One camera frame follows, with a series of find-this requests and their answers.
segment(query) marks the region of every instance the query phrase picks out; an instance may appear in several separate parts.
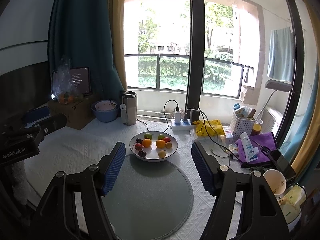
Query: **purple towel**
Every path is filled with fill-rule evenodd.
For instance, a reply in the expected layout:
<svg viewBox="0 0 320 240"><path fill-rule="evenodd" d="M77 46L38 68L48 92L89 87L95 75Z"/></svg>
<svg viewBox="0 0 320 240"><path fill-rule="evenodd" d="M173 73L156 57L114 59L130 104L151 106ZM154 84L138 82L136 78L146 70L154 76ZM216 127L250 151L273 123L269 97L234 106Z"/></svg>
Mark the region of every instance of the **purple towel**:
<svg viewBox="0 0 320 240"><path fill-rule="evenodd" d="M254 135L254 136L249 136L249 139L250 139L250 141L252 143L252 146L253 147L258 147L258 149L259 149L259 153L257 154L258 155L258 159L254 160L252 162L249 162L249 164L270 162L270 159L261 152L260 146L257 145L252 140L255 140L257 143L261 144L262 146L268 147L270 150L275 150L276 149L276 143L275 143L275 138L274 138L273 134L271 132L264 133L264 134L258 134L258 135ZM243 146L242 146L242 143L241 143L241 139L236 141L236 145L238 145L239 159L242 162L246 162L246 158L245 158L245 155L244 155L244 150L243 150Z"/></svg>

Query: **bowl of fruit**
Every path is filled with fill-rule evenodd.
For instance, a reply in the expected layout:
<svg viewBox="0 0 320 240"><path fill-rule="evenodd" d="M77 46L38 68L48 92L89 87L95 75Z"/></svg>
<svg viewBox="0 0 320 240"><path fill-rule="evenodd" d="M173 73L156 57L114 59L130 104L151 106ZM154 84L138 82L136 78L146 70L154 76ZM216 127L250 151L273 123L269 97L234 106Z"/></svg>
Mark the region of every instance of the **bowl of fruit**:
<svg viewBox="0 0 320 240"><path fill-rule="evenodd" d="M150 131L137 134L130 141L133 154L147 162L161 162L174 154L178 143L164 132Z"/></svg>

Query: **white air conditioner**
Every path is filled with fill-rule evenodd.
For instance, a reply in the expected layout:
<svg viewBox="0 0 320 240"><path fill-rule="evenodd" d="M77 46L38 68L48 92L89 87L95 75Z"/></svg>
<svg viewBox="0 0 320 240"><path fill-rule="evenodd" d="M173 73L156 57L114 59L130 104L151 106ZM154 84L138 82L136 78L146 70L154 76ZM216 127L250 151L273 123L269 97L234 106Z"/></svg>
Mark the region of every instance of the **white air conditioner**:
<svg viewBox="0 0 320 240"><path fill-rule="evenodd" d="M274 136L279 129L283 118L283 114L279 111L271 108L270 106L266 106L263 110L261 119L263 120L263 125L261 128L262 133L273 132Z"/></svg>

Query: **yellow snack package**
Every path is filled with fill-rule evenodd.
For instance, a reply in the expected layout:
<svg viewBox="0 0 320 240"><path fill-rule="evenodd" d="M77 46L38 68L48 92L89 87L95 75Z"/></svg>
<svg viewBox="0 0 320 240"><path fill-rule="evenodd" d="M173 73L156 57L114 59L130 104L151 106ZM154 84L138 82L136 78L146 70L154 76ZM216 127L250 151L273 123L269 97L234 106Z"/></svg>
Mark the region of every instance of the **yellow snack package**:
<svg viewBox="0 0 320 240"><path fill-rule="evenodd" d="M220 120L210 120L209 123L211 124L212 128L216 130L218 135L225 135L222 124ZM205 125L207 127L207 131L210 136L216 135L215 131L210 127L208 121L205 121ZM194 121L192 124L196 125L196 134L198 136L208 136L203 120Z"/></svg>

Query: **placemat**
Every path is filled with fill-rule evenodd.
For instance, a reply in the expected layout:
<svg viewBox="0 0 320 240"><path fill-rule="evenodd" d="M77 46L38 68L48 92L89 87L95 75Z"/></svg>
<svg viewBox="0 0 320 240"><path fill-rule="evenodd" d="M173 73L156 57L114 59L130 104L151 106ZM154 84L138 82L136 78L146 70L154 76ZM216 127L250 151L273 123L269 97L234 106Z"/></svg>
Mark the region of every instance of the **placemat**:
<svg viewBox="0 0 320 240"><path fill-rule="evenodd" d="M186 222L193 191L185 174L169 161L149 163L129 155L102 201L120 239L158 240Z"/></svg>

